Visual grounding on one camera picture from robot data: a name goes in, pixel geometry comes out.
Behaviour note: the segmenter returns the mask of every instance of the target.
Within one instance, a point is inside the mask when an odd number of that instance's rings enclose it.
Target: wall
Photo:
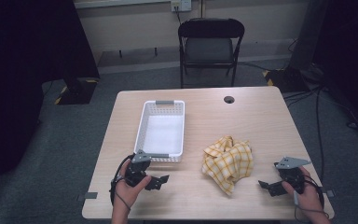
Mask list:
[[[178,45],[179,21],[171,3],[83,7],[77,12],[94,51],[146,49]],[[309,0],[209,0],[192,1],[191,12],[180,13],[181,21],[204,17],[234,18],[246,28],[243,43],[294,39],[297,37]]]

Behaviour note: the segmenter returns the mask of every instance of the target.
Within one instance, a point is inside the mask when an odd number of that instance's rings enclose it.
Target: electrical outlet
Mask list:
[[[181,1],[181,11],[191,11],[191,0]]]
[[[180,11],[181,10],[181,0],[171,1],[171,11]]]
[[[171,11],[191,11],[191,0],[171,1]]]

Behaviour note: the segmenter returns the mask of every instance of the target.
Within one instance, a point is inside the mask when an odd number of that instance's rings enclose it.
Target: wrist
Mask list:
[[[125,205],[116,204],[113,207],[112,220],[114,224],[126,224],[130,210]]]
[[[327,218],[325,214],[322,213],[315,213],[315,212],[308,212],[306,216],[310,219],[311,223],[318,223],[318,224],[329,224],[331,223],[330,220]]]

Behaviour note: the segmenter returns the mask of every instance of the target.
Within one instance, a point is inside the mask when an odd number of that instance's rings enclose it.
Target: black folding chair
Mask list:
[[[181,88],[185,85],[183,70],[187,68],[233,68],[234,86],[238,55],[245,28],[234,19],[197,18],[179,26]]]

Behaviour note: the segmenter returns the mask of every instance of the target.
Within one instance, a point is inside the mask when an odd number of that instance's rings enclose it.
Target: basket handle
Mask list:
[[[156,101],[156,105],[174,105],[174,101]]]

